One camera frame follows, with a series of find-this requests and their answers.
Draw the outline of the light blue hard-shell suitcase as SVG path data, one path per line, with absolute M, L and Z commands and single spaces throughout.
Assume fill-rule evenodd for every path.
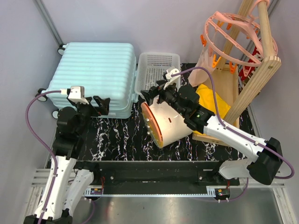
M 83 86 L 84 97 L 110 99 L 106 118 L 127 119 L 138 101 L 135 92 L 136 56 L 130 43 L 70 42 L 58 49 L 61 60 L 41 101 L 52 101 L 61 110 L 71 106 L 60 89 Z

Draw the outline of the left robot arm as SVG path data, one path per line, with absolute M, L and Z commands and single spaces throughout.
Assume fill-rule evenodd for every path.
M 33 98 L 25 111 L 26 124 L 36 139 L 51 155 L 51 168 L 44 193 L 34 214 L 26 216 L 26 224 L 71 224 L 77 204 L 84 191 L 91 184 L 102 180 L 97 164 L 85 163 L 79 167 L 72 183 L 69 177 L 74 169 L 83 145 L 82 133 L 91 117 L 107 115 L 110 98 L 99 96 L 83 97 L 72 93 L 67 95 L 71 106 L 58 112 L 57 128 L 53 147 L 50 148 L 33 130 L 28 114 L 31 105 L 48 92 Z

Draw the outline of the white round drum box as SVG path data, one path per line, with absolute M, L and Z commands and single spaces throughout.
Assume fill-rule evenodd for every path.
M 142 116 L 151 136 L 158 148 L 163 148 L 190 134 L 192 130 L 184 123 L 184 118 L 166 102 L 158 103 L 154 98 L 152 105 L 141 103 Z

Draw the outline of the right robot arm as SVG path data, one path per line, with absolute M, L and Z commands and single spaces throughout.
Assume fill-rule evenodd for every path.
M 282 150 L 275 138 L 264 140 L 219 119 L 199 104 L 199 95 L 190 85 L 158 81 L 157 86 L 141 92 L 145 102 L 142 115 L 148 134 L 158 148 L 178 141 L 192 132 L 217 138 L 246 156 L 241 161 L 223 161 L 212 173 L 213 182 L 223 185 L 229 179 L 252 177 L 271 185 L 281 164 Z

